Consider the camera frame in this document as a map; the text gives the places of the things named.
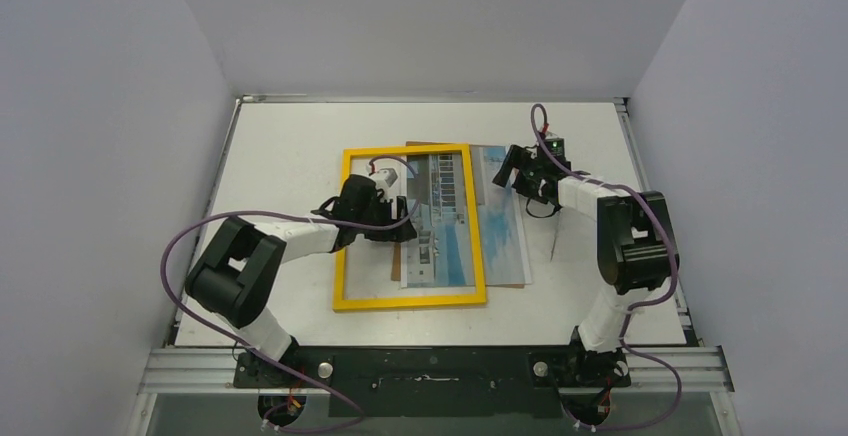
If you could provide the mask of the yellow wooden photo frame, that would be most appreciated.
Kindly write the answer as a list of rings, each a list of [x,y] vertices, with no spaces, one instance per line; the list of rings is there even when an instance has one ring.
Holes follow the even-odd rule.
[[[336,311],[482,305],[487,300],[477,185],[467,144],[347,149],[341,176],[394,168],[418,237],[362,241],[335,257]]]

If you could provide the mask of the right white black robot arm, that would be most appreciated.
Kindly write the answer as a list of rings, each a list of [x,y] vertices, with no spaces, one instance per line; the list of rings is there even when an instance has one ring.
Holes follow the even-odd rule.
[[[604,285],[576,327],[582,347],[565,358],[568,377],[591,384],[605,371],[601,353],[622,347],[634,311],[645,307],[650,294],[679,270],[665,195],[637,192],[572,170],[562,138],[544,139],[533,147],[509,146],[493,183],[511,186],[554,212],[572,210],[595,223],[596,261]]]

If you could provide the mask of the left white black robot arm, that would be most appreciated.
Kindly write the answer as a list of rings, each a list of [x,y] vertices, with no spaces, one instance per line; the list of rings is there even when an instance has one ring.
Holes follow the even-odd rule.
[[[280,266],[338,252],[357,237],[389,243],[415,239],[397,179],[393,169],[352,175],[339,195],[295,222],[251,223],[229,216],[189,272],[186,293],[225,321],[243,345],[264,354],[258,369],[273,386],[290,384],[299,363],[293,354],[296,339],[267,306]]]

